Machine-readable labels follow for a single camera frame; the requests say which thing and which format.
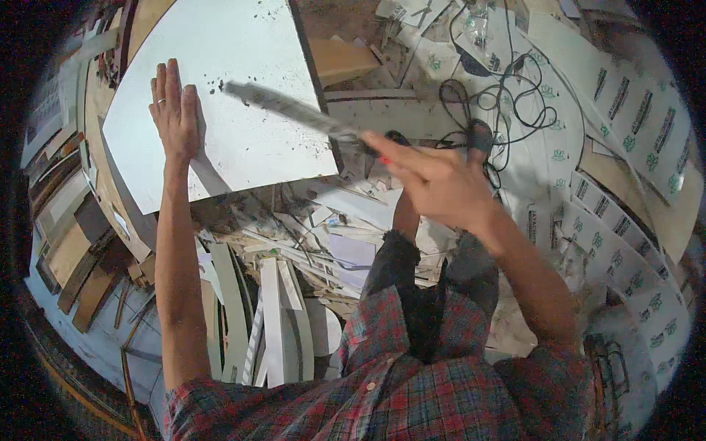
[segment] left hand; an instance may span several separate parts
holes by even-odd
[[[152,79],[150,113],[157,126],[167,157],[167,165],[188,166],[198,149],[196,125],[196,86],[179,90],[179,67],[176,59],[167,65],[157,65],[157,77]]]

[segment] black cable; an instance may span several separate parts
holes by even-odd
[[[539,64],[537,63],[537,60],[535,60],[533,57],[530,56],[530,53],[522,54],[520,55],[517,59],[515,59],[515,51],[513,48],[513,37],[512,37],[512,32],[510,31],[510,16],[508,12],[508,4],[507,0],[503,0],[505,4],[505,25],[508,30],[508,41],[510,43],[510,63],[505,67],[504,72],[502,75],[499,76],[498,79],[498,84],[496,85],[490,85],[486,87],[485,89],[481,90],[475,95],[468,95],[468,91],[466,91],[465,86],[458,80],[446,80],[444,81],[441,86],[439,87],[439,100],[441,101],[441,104],[446,111],[446,113],[449,115],[449,117],[456,123],[457,126],[459,126],[458,131],[453,131],[448,133],[447,135],[443,136],[441,140],[436,144],[436,148],[456,148],[458,145],[454,145],[453,143],[449,142],[447,138],[449,138],[452,135],[455,134],[463,134],[466,136],[466,140],[469,140],[470,136],[469,134],[472,131],[472,125],[471,125],[471,112],[470,112],[470,105],[473,101],[478,105],[483,110],[486,111],[491,111],[491,110],[496,110],[496,120],[495,120],[495,127],[493,127],[493,145],[498,145],[498,146],[504,146],[507,145],[506,149],[502,149],[500,152],[497,152],[490,160],[486,159],[483,163],[483,171],[486,176],[486,178],[490,181],[491,185],[497,190],[501,187],[501,178],[500,178],[500,172],[505,170],[508,166],[508,163],[510,161],[510,148],[513,143],[519,142],[521,140],[527,139],[528,137],[534,135],[538,130],[541,130],[543,128],[548,128],[549,126],[552,126],[558,117],[556,113],[556,109],[553,107],[547,106],[546,102],[544,101],[544,97],[542,96],[541,93],[539,93],[539,98],[542,101],[541,105],[541,110],[539,112],[539,115],[533,122],[528,122],[522,119],[520,116],[519,112],[517,111],[517,103],[519,102],[520,99],[523,97],[527,97],[529,95],[532,95],[536,92],[539,92],[539,87],[542,84],[542,70],[539,67]],[[471,3],[471,0],[468,0],[465,2],[463,7],[456,13],[456,15],[451,19],[451,22],[449,24],[449,34],[451,37],[451,42],[454,44],[454,47],[457,46],[456,40],[453,36],[453,24],[455,21],[460,17],[460,15],[463,13],[463,11],[466,10],[466,8],[469,6]],[[518,66],[524,66],[526,62],[529,62],[531,60],[534,65],[537,67],[537,70],[539,72],[539,82],[535,83],[529,78],[524,77],[523,75],[515,73],[515,70],[519,70]],[[525,90],[519,94],[517,94],[517,97],[514,97],[512,92],[505,86],[505,81],[508,78],[517,78],[518,82],[525,82],[529,83],[531,87],[528,90]],[[527,135],[524,135],[520,138],[511,140],[510,139],[510,125],[505,124],[505,127],[507,128],[507,141],[501,142],[498,141],[498,126],[500,124],[500,117],[501,117],[501,102],[502,102],[502,97],[503,93],[506,93],[510,101],[513,103],[513,113],[515,115],[515,118],[525,127],[532,128],[533,130],[529,132]],[[483,107],[479,99],[482,98],[483,96],[490,96],[493,97],[494,103],[490,107]],[[463,114],[465,117],[464,123],[460,123],[452,114],[451,111],[448,108],[448,103],[451,102],[458,102],[461,104],[461,109],[463,110]],[[550,120],[550,122],[545,123],[547,121],[547,111],[551,110],[554,112],[554,117]],[[502,167],[496,168],[494,165],[494,160],[498,156],[502,155],[505,153],[505,163],[503,164]]]

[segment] hand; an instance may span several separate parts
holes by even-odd
[[[405,185],[419,214],[478,234],[502,211],[488,189],[480,150],[471,149],[464,162],[452,150],[406,147],[372,132],[362,139],[390,161],[388,170]]]
[[[179,91],[179,67],[176,59],[167,66],[157,65],[157,77],[152,79],[152,120],[160,132],[167,165],[188,166],[198,149],[196,125],[196,86],[187,85]]]

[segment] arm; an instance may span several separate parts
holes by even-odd
[[[390,173],[404,183],[419,214],[478,237],[508,277],[527,325],[539,341],[576,351],[578,326],[568,289],[492,198],[480,151],[470,150],[466,163],[450,150],[412,149],[373,133],[363,139],[392,161]]]
[[[157,224],[155,292],[162,326],[162,366],[167,390],[208,377],[206,323],[196,246],[191,230],[187,177],[196,153],[196,89],[179,91],[177,61],[160,64],[152,79],[150,113],[164,145],[164,188]]]

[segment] red plaid shirt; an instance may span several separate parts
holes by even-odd
[[[590,374],[554,344],[489,365],[490,324],[475,303],[447,292],[436,362],[407,353],[395,287],[368,296],[344,329],[338,380],[264,389],[209,379],[167,393],[175,440],[580,439]]]

